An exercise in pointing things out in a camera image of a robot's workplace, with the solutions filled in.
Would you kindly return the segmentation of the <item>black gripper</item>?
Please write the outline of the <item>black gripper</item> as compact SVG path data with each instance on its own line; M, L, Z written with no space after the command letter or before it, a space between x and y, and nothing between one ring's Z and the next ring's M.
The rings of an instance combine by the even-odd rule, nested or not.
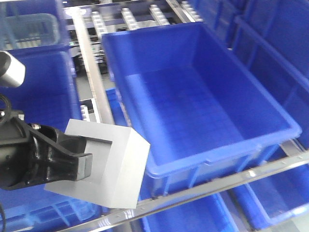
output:
M86 139L24 121L24 112L0 111L0 188L15 190L91 174Z

